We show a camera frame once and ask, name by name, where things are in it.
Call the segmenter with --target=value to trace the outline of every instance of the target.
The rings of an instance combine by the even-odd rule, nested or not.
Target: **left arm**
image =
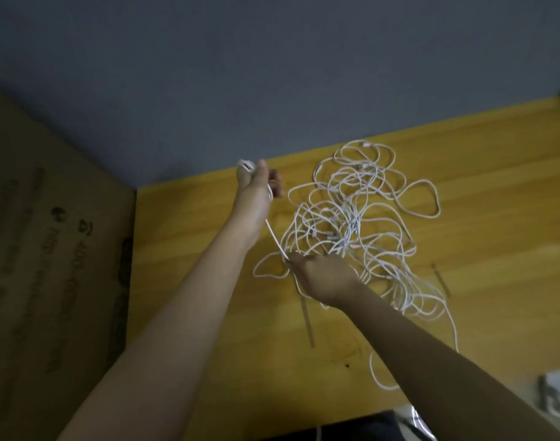
[[[238,169],[233,211],[167,305],[125,350],[59,440],[178,440],[239,276],[269,210],[276,171]],[[274,193],[281,195],[280,186]]]

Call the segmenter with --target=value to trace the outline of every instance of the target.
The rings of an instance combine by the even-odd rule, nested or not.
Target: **wood grain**
[[[560,368],[560,98],[370,139],[394,147],[395,168],[411,180],[431,179],[438,187],[440,218],[405,216],[418,244],[411,267],[437,282],[436,264],[451,294],[460,351],[504,382]],[[335,148],[269,164],[290,188],[310,181],[316,163]],[[139,190],[128,341],[166,303],[224,222],[234,171]],[[403,202],[433,208],[421,190]],[[274,201],[277,235],[293,212],[287,201]],[[312,348],[292,281],[252,277],[254,264],[273,250],[264,228],[229,305],[188,440],[258,439],[405,402],[401,392],[374,385],[370,347],[348,319],[308,301]],[[268,266],[281,270],[274,261]],[[445,318],[421,325],[452,343]],[[379,360],[375,370],[383,381],[391,379]]]

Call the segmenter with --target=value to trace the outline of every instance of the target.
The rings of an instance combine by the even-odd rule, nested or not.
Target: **right arm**
[[[440,440],[560,440],[534,409],[477,365],[401,315],[336,255],[289,255],[308,294],[362,332]]]

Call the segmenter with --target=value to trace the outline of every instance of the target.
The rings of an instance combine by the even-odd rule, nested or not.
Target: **hand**
[[[287,255],[288,266],[306,293],[321,303],[342,308],[362,285],[355,271],[338,255]]]
[[[280,180],[278,171],[269,170],[263,159],[256,165],[254,173],[237,167],[237,194],[229,220],[245,233],[250,248],[258,241],[259,231],[270,209],[268,183],[274,198],[281,198],[284,192]]]

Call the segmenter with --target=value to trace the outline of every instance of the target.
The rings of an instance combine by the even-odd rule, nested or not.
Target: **person's left hand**
[[[248,247],[258,241],[259,231],[268,216],[271,202],[268,183],[274,198],[281,198],[284,194],[280,180],[278,171],[269,170],[263,159],[258,161],[254,173],[237,167],[237,194],[229,219],[245,232]]]

